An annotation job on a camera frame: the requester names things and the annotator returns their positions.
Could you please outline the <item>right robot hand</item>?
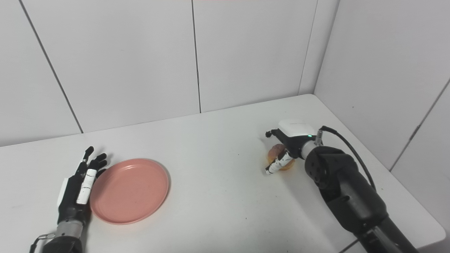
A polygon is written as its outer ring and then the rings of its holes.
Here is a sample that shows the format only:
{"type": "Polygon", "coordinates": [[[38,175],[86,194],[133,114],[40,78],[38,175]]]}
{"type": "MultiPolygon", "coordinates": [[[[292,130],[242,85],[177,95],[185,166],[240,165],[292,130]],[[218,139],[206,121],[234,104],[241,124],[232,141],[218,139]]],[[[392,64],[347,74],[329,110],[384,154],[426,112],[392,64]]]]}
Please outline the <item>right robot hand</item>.
{"type": "Polygon", "coordinates": [[[316,142],[316,134],[313,127],[299,119],[282,120],[278,128],[267,131],[265,136],[275,136],[284,145],[284,150],[265,168],[266,174],[276,173],[295,159],[305,160],[312,149],[322,144],[322,141],[316,142]]]}

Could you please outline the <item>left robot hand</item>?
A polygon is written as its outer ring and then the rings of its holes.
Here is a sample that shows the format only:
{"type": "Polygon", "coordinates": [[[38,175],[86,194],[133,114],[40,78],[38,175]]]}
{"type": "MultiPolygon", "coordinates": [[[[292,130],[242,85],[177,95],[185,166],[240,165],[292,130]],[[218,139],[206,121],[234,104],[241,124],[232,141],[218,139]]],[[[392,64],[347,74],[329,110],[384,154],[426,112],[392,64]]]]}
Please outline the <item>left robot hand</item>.
{"type": "Polygon", "coordinates": [[[57,223],[80,221],[85,225],[91,216],[89,198],[95,181],[106,171],[107,155],[102,153],[88,161],[94,147],[85,150],[74,175],[69,177],[64,187],[61,202],[58,205],[57,223]]]}

